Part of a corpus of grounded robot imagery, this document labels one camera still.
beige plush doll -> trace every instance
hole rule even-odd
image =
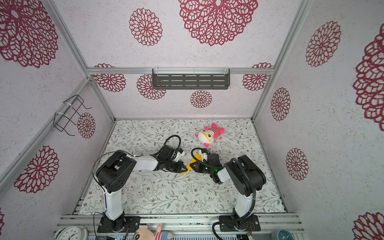
[[[151,232],[147,226],[142,226],[137,229],[135,234],[133,235],[133,240],[167,240],[172,238],[172,233],[170,232],[162,232],[161,225],[157,226],[157,230],[155,233]]]

blue container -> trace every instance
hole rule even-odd
[[[288,230],[281,229],[272,233],[271,240],[295,240],[295,238]]]

red doily pattern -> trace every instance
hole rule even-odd
[[[205,108],[212,102],[212,95],[204,90],[198,90],[191,95],[191,103],[194,107]]]
[[[2,214],[1,208],[0,208],[0,236],[1,236],[1,230],[3,229],[3,226],[4,226],[4,214]]]
[[[105,63],[100,63],[96,68],[114,68]],[[98,85],[110,92],[120,92],[125,88],[125,78],[123,74],[94,74],[95,81]]]
[[[23,67],[49,65],[55,58],[58,35],[38,0],[0,1],[0,52]]]
[[[253,66],[253,68],[272,68],[270,63],[259,63]],[[268,80],[267,74],[246,74],[243,76],[243,85],[246,89],[251,91],[257,91],[263,89],[265,83]]]
[[[132,13],[129,28],[133,37],[146,46],[157,44],[163,35],[159,19],[153,12],[144,8],[138,8]]]
[[[90,138],[95,133],[95,119],[89,113],[83,113],[77,120],[77,130],[83,138]]]
[[[365,55],[356,66],[356,104],[364,109],[364,117],[372,119],[384,131],[384,24],[379,34],[364,49]]]
[[[359,215],[359,218],[353,223],[354,240],[384,239],[384,216],[381,213],[366,212],[364,215]]]
[[[151,74],[140,76],[137,80],[137,89],[141,95],[152,100],[162,98],[167,92],[166,90],[156,90],[153,88]]]
[[[340,25],[330,21],[319,27],[308,43],[306,58],[312,67],[321,66],[333,56],[340,42]]]
[[[200,43],[223,45],[252,21],[257,0],[179,0],[184,28]]]
[[[285,160],[289,174],[296,180],[303,180],[308,174],[308,161],[304,153],[297,148],[292,148]]]
[[[283,120],[291,107],[291,98],[285,88],[279,88],[273,94],[271,100],[271,113],[276,121]]]
[[[21,192],[37,193],[55,179],[59,168],[59,159],[49,146],[43,146],[29,162],[13,185]]]

leaf pattern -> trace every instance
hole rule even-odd
[[[192,160],[192,148],[204,147],[196,134],[212,123],[225,129],[208,148],[219,154],[222,164],[246,154],[267,177],[267,183],[257,193],[254,211],[285,212],[250,120],[121,120],[116,123],[105,152],[122,149],[135,155],[153,154],[167,137],[177,134],[182,139],[181,148],[187,152],[181,160],[187,165]],[[171,139],[167,144],[175,147],[177,141]],[[110,155],[104,156],[99,166]],[[124,185],[121,202],[126,214],[228,213],[236,205],[237,195],[232,181],[218,185],[209,174],[193,170],[182,175],[161,170],[137,171]],[[92,180],[80,214],[104,210],[103,191]]]

pink and white plush toy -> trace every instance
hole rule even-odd
[[[196,138],[199,139],[201,143],[204,144],[205,147],[208,147],[210,144],[214,142],[214,138],[218,138],[221,134],[224,133],[224,128],[218,128],[216,124],[212,124],[212,128],[205,127],[205,129],[201,130]]]

